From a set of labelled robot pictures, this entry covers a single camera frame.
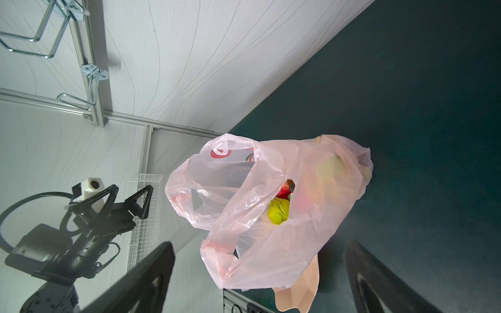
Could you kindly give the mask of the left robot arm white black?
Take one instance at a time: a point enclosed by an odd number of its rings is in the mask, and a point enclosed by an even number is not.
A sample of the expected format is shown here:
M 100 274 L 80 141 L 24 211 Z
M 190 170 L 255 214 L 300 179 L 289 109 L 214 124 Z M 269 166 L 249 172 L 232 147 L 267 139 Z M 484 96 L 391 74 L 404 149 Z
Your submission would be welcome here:
M 145 186 L 124 202 L 116 203 L 118 186 L 76 201 L 76 194 L 43 192 L 16 202 L 1 214 L 1 220 L 19 207 L 40 198 L 66 198 L 69 208 L 59 228 L 39 224 L 17 246 L 1 240 L 7 266 L 45 280 L 20 309 L 21 312 L 74 312 L 78 295 L 74 283 L 92 279 L 112 263 L 99 261 L 114 244 L 114 238 L 132 231 L 135 218 L 147 219 L 154 188 Z

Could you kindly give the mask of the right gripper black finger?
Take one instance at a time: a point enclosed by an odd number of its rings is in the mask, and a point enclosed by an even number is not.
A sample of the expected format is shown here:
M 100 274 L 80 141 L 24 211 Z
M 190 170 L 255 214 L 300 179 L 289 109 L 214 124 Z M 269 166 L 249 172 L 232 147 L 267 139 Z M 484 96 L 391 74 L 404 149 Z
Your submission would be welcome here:
M 440 312 L 357 241 L 343 254 L 358 312 Z

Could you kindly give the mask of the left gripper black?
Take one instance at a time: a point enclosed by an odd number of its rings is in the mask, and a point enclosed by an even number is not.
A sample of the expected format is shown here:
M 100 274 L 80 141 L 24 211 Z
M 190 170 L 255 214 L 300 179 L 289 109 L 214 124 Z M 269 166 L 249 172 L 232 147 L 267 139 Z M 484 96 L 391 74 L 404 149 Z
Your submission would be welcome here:
M 83 223 L 105 220 L 76 241 L 51 226 L 41 224 L 34 229 L 36 248 L 48 253 L 32 275 L 52 282 L 73 282 L 84 277 L 92 279 L 103 266 L 98 259 L 113 239 L 130 232 L 136 225 L 133 217 L 147 219 L 154 188 L 147 185 L 124 201 L 127 209 L 112 207 L 119 188 L 111 185 L 91 198 L 74 204 L 72 212 Z M 84 312 L 162 312 L 176 257 L 170 242 L 161 243 L 122 279 Z

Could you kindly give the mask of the green starfruit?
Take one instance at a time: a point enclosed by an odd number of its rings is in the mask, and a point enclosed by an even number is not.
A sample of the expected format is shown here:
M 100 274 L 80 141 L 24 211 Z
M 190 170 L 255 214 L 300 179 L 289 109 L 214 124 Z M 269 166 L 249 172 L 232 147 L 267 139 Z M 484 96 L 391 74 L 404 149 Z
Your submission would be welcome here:
M 280 225 L 288 220 L 289 212 L 290 212 L 289 200 L 274 198 L 269 203 L 267 216 L 273 224 Z

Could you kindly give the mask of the pink plastic bag peach print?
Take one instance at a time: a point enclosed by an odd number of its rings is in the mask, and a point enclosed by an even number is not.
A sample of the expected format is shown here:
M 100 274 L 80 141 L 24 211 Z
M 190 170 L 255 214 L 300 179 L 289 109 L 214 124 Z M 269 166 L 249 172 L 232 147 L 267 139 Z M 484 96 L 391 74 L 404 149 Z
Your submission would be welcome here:
M 224 134 L 171 173 L 165 194 L 207 231 L 200 254 L 219 288 L 289 287 L 372 176 L 370 149 L 342 136 L 259 142 Z

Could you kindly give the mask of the pink dragon fruit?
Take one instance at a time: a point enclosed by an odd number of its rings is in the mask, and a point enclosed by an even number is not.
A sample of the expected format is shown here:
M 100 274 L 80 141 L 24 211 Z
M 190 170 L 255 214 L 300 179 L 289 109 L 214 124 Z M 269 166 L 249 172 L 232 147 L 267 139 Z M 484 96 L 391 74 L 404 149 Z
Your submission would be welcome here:
M 292 193 L 294 192 L 295 184 L 291 179 L 287 179 L 285 184 L 281 187 L 280 191 L 277 193 L 276 197 L 280 199 L 290 200 Z

